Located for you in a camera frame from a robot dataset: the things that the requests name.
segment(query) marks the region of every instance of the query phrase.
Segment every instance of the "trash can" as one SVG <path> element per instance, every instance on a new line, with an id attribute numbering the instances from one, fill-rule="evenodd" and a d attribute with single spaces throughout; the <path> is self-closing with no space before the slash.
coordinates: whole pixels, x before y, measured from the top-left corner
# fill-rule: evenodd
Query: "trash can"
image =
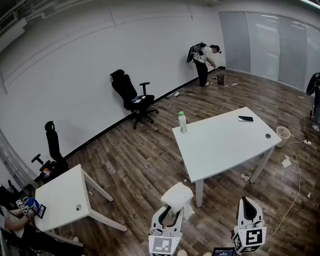
<path id="1" fill-rule="evenodd" d="M 217 74 L 216 80 L 218 81 L 218 85 L 222 86 L 225 84 L 225 75 L 224 74 Z"/>
<path id="2" fill-rule="evenodd" d="M 278 136 L 282 139 L 282 141 L 276 146 L 278 148 L 282 148 L 286 144 L 287 139 L 289 139 L 291 136 L 290 131 L 286 127 L 279 126 L 276 128 L 276 134 L 278 134 Z"/>

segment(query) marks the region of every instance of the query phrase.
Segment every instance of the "wooden floor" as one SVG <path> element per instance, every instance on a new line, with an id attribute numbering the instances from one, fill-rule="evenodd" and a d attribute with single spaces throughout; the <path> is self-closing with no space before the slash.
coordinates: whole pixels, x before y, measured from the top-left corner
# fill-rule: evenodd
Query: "wooden floor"
<path id="1" fill-rule="evenodd" d="M 159 107 L 152 125 L 142 121 L 133 130 L 128 120 L 69 158 L 71 167 L 82 168 L 102 188 L 113 196 L 108 202 L 93 188 L 88 188 L 92 208 L 128 227 L 127 232 L 108 227 L 90 218 L 82 219 L 57 232 L 67 238 L 78 236 L 85 245 L 87 256 L 147 256 L 148 233 L 153 214 L 163 204 L 161 196 L 171 186 L 183 182 L 195 194 L 195 186 L 184 172 L 183 159 L 172 132 L 179 126 L 178 112 L 184 111 L 187 122 L 249 107 L 274 130 L 288 127 L 290 142 L 304 140 L 300 120 L 309 116 L 313 97 L 267 79 L 233 71 L 219 71 L 225 75 L 228 87 L 218 86 L 215 73 L 209 75 L 214 84 L 186 86 L 169 109 Z M 157 102 L 169 105 L 170 96 Z M 256 253 L 250 255 L 320 255 L 320 139 L 304 120 L 304 130 L 312 145 L 296 144 L 301 170 L 301 189 L 296 203 L 277 232 Z M 292 165 L 283 168 L 281 162 L 289 156 Z M 215 247 L 231 247 L 230 230 L 236 225 L 239 199 L 255 200 L 263 209 L 267 237 L 281 222 L 297 192 L 299 173 L 294 155 L 288 146 L 276 148 L 255 184 L 241 179 L 252 175 L 251 168 L 259 158 L 206 179 L 201 208 L 192 206 L 195 214 L 182 225 L 183 239 L 179 247 L 189 256 L 212 252 Z"/>

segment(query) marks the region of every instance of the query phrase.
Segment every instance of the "white trash bin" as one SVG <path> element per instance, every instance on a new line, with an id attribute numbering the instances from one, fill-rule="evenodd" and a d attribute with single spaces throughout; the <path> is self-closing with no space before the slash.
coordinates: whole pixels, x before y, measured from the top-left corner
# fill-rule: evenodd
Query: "white trash bin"
<path id="1" fill-rule="evenodd" d="M 284 126 L 279 126 L 276 128 L 276 134 L 278 134 L 278 136 L 282 139 L 282 141 L 276 146 L 278 148 L 282 148 L 286 144 L 287 139 L 289 139 L 291 136 L 290 131 Z"/>

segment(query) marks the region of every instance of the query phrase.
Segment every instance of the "paper scrap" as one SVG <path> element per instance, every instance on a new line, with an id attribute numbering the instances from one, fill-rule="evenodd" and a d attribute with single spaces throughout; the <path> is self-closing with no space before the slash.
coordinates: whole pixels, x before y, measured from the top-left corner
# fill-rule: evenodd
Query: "paper scrap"
<path id="1" fill-rule="evenodd" d="M 282 165 L 284 168 L 287 168 L 291 165 L 290 159 L 286 158 L 285 160 L 282 161 Z"/>
<path id="2" fill-rule="evenodd" d="M 244 175 L 243 173 L 241 174 L 241 178 L 244 179 L 246 182 L 247 182 L 248 180 L 250 180 L 250 177 Z"/>

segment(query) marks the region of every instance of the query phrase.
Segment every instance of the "black pants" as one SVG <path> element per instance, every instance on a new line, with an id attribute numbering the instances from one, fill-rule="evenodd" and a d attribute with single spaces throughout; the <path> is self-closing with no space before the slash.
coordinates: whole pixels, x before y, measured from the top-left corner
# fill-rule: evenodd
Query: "black pants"
<path id="1" fill-rule="evenodd" d="M 36 231 L 36 228 L 29 224 L 24 226 L 22 240 L 34 250 L 46 251 L 56 256 L 80 256 L 83 254 L 83 247 L 58 242 L 51 236 Z"/>
<path id="2" fill-rule="evenodd" d="M 207 64 L 197 61 L 195 59 L 193 59 L 193 61 L 196 66 L 196 71 L 198 71 L 200 86 L 204 86 L 207 83 L 207 78 L 208 78 Z"/>

